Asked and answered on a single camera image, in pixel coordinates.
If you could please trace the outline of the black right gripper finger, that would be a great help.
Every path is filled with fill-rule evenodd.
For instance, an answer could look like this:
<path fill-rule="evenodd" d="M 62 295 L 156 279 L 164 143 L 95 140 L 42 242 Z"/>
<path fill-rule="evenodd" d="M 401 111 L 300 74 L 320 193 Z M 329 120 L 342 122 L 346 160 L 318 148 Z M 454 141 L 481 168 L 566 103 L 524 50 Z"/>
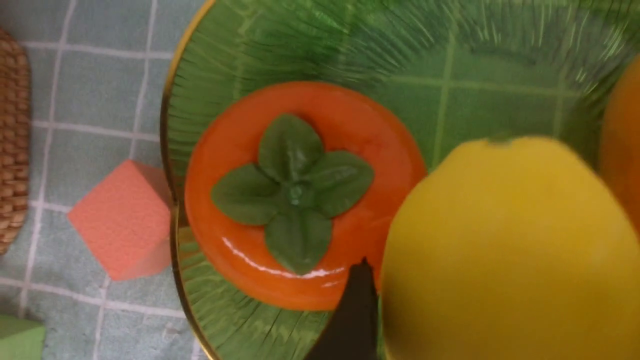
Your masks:
<path fill-rule="evenodd" d="M 349 268 L 338 305 L 305 358 L 378 359 L 378 293 L 374 269 L 366 258 Z"/>

